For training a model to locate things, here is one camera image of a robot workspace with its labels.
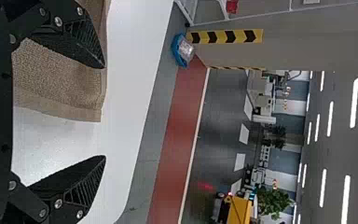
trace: white wall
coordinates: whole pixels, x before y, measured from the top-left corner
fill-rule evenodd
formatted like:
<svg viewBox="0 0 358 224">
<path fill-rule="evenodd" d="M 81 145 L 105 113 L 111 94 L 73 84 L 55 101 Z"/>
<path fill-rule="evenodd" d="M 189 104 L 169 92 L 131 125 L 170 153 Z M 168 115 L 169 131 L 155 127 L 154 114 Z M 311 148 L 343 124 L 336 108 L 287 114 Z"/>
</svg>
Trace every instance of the white wall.
<svg viewBox="0 0 358 224">
<path fill-rule="evenodd" d="M 287 100 L 286 109 L 284 109 L 285 101 L 283 99 L 277 99 L 274 113 L 276 114 L 288 114 L 305 117 L 307 110 L 306 101 Z"/>
<path fill-rule="evenodd" d="M 213 66 L 358 72 L 358 4 L 218 22 L 192 30 L 244 28 L 264 29 L 263 43 L 199 45 L 198 56 Z"/>
<path fill-rule="evenodd" d="M 295 153 L 301 153 L 302 146 L 295 145 L 295 144 L 288 144 L 286 143 L 284 147 L 282 148 L 283 151 L 290 151 Z"/>
<path fill-rule="evenodd" d="M 274 179 L 278 181 L 278 189 L 297 192 L 297 175 L 289 175 L 267 169 L 266 185 L 272 185 Z"/>
</svg>

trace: red floor line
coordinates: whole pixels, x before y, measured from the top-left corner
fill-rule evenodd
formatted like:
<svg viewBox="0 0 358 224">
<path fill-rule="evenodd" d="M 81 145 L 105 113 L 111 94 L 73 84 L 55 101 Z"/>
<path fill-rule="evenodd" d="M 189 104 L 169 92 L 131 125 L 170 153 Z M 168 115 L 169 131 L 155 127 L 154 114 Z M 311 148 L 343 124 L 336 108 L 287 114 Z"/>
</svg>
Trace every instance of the red floor line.
<svg viewBox="0 0 358 224">
<path fill-rule="evenodd" d="M 167 130 L 161 150 L 147 223 L 177 223 L 207 68 L 196 56 L 176 76 Z"/>
</svg>

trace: burlap sack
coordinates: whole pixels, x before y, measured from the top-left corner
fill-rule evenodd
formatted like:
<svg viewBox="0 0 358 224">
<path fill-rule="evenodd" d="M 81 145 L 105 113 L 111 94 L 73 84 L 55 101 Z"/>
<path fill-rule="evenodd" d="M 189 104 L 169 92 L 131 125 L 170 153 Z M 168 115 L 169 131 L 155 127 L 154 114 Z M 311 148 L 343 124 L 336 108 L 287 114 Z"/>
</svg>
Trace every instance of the burlap sack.
<svg viewBox="0 0 358 224">
<path fill-rule="evenodd" d="M 105 60 L 111 0 L 77 0 L 91 15 Z M 106 69 L 87 67 L 26 39 L 12 54 L 14 104 L 64 119 L 101 121 Z"/>
</svg>

